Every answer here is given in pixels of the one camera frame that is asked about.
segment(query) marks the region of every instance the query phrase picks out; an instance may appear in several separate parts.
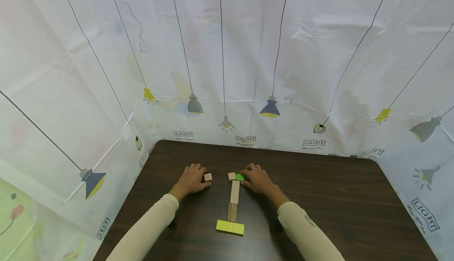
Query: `white sleeve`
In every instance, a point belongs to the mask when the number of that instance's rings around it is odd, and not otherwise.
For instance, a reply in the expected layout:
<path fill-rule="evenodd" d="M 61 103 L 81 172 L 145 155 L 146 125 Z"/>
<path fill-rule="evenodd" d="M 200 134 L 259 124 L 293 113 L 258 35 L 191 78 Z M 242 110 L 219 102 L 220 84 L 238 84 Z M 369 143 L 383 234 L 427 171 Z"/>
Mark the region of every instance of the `white sleeve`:
<path fill-rule="evenodd" d="M 298 204 L 282 204 L 277 210 L 277 218 L 305 261 L 345 261 L 331 240 Z"/>
<path fill-rule="evenodd" d="M 172 222 L 178 200 L 165 194 L 126 232 L 106 261 L 142 261 L 162 231 Z"/>

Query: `hand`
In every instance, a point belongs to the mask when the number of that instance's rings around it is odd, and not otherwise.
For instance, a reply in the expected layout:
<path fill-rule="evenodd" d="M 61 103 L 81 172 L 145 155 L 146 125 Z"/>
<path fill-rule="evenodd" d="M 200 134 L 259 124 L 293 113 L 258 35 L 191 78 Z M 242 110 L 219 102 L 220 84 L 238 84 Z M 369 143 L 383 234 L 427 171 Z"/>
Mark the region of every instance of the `hand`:
<path fill-rule="evenodd" d="M 276 189 L 277 185 L 271 181 L 266 171 L 263 170 L 260 165 L 254 165 L 250 163 L 246 166 L 246 169 L 240 171 L 241 174 L 247 176 L 249 181 L 241 181 L 241 185 L 246 186 L 252 191 L 267 195 Z"/>
<path fill-rule="evenodd" d="M 201 178 L 207 171 L 206 168 L 201 167 L 200 163 L 191 166 L 186 166 L 180 180 L 169 191 L 179 202 L 189 193 L 199 192 L 211 186 L 211 182 L 201 183 Z"/>
<path fill-rule="evenodd" d="M 279 186 L 271 181 L 271 178 L 269 178 L 266 171 L 262 169 L 260 165 L 250 163 L 246 166 L 246 169 L 240 171 L 240 173 L 250 180 L 250 182 L 246 180 L 241 181 L 241 185 L 246 186 L 256 193 L 265 194 L 271 200 L 276 210 L 285 202 L 290 201 L 290 199 L 281 191 Z"/>

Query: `fabric backdrop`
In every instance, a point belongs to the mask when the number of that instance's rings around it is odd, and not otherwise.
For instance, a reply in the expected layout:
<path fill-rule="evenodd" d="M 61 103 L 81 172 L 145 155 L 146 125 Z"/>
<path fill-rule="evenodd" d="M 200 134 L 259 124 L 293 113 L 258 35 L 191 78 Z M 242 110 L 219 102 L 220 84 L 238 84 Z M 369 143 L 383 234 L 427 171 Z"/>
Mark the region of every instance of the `fabric backdrop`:
<path fill-rule="evenodd" d="M 0 0 L 0 260 L 91 260 L 160 139 L 373 159 L 450 260 L 453 8 Z"/>

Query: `wooden table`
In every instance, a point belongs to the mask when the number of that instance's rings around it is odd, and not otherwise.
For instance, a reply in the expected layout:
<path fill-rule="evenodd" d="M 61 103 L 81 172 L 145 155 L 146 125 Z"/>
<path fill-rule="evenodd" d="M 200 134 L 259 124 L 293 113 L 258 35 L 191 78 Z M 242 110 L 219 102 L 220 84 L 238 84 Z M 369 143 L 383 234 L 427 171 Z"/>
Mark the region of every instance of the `wooden table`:
<path fill-rule="evenodd" d="M 176 228 L 165 229 L 144 260 L 303 260 L 277 214 L 261 195 L 240 189 L 237 222 L 244 237 L 215 231 L 227 219 L 228 172 L 254 162 L 334 242 L 346 261 L 436 261 L 376 163 L 347 157 L 160 141 L 108 232 L 95 260 L 105 260 L 122 236 L 192 162 L 213 175 L 213 184 L 188 196 Z"/>

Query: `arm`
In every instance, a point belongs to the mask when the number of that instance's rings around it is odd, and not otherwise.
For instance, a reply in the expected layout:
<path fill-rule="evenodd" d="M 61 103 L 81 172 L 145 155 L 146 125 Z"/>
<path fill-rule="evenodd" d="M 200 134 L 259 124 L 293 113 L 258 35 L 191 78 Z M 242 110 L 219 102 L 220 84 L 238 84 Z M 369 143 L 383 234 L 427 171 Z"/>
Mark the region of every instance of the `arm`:
<path fill-rule="evenodd" d="M 143 260 L 161 232 L 172 222 L 183 198 L 211 186 L 210 182 L 200 182 L 205 172 L 206 168 L 200 164 L 186 167 L 169 193 L 162 196 L 123 236 L 107 261 Z"/>
<path fill-rule="evenodd" d="M 266 195 L 277 209 L 279 222 L 306 261 L 345 261 L 329 238 L 309 218 L 305 210 L 291 202 L 260 165 L 249 164 L 241 171 L 250 181 L 241 181 L 257 193 Z"/>

